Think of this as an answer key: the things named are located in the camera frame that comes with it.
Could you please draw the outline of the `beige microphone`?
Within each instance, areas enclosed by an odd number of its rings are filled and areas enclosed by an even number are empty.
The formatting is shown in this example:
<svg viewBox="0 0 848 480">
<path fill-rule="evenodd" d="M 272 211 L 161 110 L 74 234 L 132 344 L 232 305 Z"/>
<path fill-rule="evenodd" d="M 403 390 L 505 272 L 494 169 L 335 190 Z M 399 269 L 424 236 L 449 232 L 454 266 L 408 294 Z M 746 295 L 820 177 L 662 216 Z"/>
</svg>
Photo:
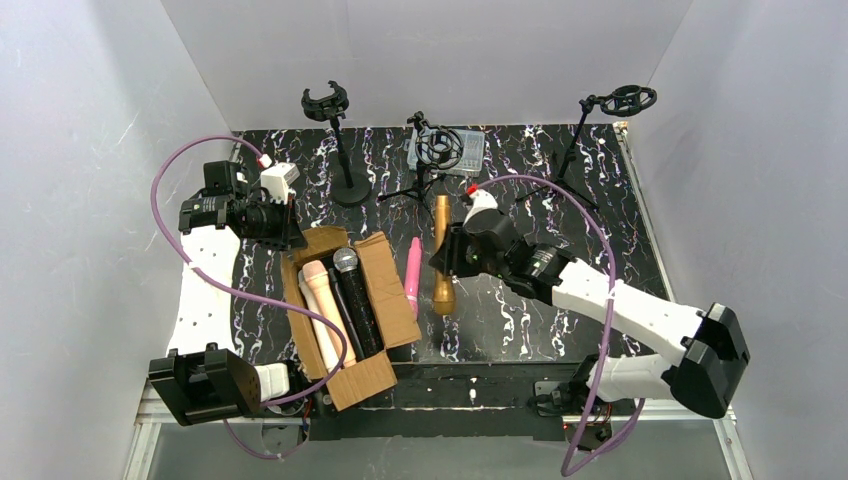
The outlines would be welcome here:
<svg viewBox="0 0 848 480">
<path fill-rule="evenodd" d="M 341 331 L 341 339 L 333 340 L 333 345 L 338 356 L 342 358 L 343 365 L 345 367 L 355 365 L 356 358 L 333 297 L 327 269 L 320 260 L 313 260 L 303 265 L 302 272 L 304 280 L 318 304 L 320 313 Z"/>
</svg>

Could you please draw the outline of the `gold microphone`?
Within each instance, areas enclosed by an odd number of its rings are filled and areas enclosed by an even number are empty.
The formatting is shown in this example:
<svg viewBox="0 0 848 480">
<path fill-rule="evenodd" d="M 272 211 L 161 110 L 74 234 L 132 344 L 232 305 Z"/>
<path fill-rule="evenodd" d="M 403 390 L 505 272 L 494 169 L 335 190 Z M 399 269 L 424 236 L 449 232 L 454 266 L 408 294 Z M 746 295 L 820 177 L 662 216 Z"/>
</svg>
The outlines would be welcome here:
<svg viewBox="0 0 848 480">
<path fill-rule="evenodd" d="M 447 195 L 438 195 L 434 206 L 434 242 L 437 266 L 434 268 L 433 310 L 438 315 L 449 315 L 455 310 L 456 296 L 452 280 L 447 273 L 446 248 L 451 223 L 451 205 Z"/>
</svg>

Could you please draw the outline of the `pink microphone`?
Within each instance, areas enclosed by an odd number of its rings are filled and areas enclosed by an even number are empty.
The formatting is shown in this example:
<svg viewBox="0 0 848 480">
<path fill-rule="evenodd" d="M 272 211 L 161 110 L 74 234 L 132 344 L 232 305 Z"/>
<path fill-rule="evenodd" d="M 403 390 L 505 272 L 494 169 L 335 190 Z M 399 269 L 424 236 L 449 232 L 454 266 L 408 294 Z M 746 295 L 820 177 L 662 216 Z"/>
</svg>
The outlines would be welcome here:
<svg viewBox="0 0 848 480">
<path fill-rule="evenodd" d="M 404 289 L 406 298 L 410 303 L 412 312 L 415 317 L 417 317 L 419 313 L 418 293 L 420 284 L 422 254 L 423 248 L 421 239 L 419 237 L 414 237 L 411 240 L 410 248 L 408 250 L 407 255 Z"/>
</svg>

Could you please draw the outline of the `black round-base microphone stand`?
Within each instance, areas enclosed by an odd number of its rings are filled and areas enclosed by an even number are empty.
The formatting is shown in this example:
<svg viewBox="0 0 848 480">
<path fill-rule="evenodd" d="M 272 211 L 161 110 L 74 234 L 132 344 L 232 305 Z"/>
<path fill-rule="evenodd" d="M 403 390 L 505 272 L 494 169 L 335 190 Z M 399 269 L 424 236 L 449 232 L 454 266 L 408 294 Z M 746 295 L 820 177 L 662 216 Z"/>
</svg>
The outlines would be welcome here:
<svg viewBox="0 0 848 480">
<path fill-rule="evenodd" d="M 372 184 L 366 176 L 352 169 L 351 160 L 344 142 L 340 120 L 346 118 L 350 102 L 347 91 L 336 81 L 329 80 L 330 95 L 315 99 L 310 89 L 303 91 L 301 107 L 304 115 L 316 122 L 328 122 L 336 140 L 337 158 L 340 173 L 331 181 L 331 199 L 343 207 L 355 207 L 364 203 L 370 196 Z"/>
</svg>

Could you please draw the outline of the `brown cardboard box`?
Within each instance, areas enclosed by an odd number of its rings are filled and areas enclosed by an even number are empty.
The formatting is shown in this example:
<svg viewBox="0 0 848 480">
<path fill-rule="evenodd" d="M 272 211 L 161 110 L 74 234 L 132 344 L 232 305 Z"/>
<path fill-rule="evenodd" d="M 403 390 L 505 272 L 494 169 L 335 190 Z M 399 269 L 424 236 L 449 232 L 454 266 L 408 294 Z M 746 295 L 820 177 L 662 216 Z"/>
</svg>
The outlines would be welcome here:
<svg viewBox="0 0 848 480">
<path fill-rule="evenodd" d="M 297 307 L 306 306 L 299 288 L 297 272 L 313 260 L 321 260 L 333 251 L 349 245 L 342 227 L 323 226 L 304 232 L 307 247 L 284 254 L 281 276 L 284 300 Z M 362 264 L 362 276 L 370 305 L 376 316 L 384 349 L 328 378 L 326 387 L 338 411 L 354 406 L 397 384 L 388 350 L 422 338 L 417 317 L 408 302 L 398 275 L 393 252 L 385 234 L 378 231 L 352 244 Z"/>
</svg>

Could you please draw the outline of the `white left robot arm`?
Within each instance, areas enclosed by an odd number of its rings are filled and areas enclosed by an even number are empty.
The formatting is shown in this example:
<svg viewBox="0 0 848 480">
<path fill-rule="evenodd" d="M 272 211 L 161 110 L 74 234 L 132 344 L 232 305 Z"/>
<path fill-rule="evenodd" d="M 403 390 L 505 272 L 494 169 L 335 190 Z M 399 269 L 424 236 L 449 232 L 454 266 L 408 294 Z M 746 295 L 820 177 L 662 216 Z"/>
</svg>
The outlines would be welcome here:
<svg viewBox="0 0 848 480">
<path fill-rule="evenodd" d="M 178 229 L 184 251 L 214 280 L 230 285 L 242 241 L 269 250 L 304 248 L 293 167 L 259 159 L 257 180 L 232 161 L 205 164 L 204 187 L 184 201 Z M 184 265 L 177 321 L 165 357 L 149 363 L 148 379 L 178 424 L 191 426 L 259 411 L 290 389 L 284 363 L 254 366 L 235 352 L 232 296 Z"/>
</svg>

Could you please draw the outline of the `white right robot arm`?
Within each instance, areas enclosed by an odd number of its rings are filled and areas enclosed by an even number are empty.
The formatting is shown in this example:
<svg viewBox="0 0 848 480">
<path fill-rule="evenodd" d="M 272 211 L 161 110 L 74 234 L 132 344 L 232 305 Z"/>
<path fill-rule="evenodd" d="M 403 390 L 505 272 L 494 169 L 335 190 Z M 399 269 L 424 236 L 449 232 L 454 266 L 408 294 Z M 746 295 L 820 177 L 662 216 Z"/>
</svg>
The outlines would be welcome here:
<svg viewBox="0 0 848 480">
<path fill-rule="evenodd" d="M 720 419 L 750 363 L 736 313 L 720 303 L 706 310 L 635 289 L 546 243 L 530 243 L 497 209 L 448 227 L 429 264 L 459 278 L 488 274 L 517 295 L 604 322 L 648 346 L 637 357 L 588 357 L 570 384 L 578 398 L 595 387 L 600 402 L 673 399 L 703 417 Z"/>
</svg>

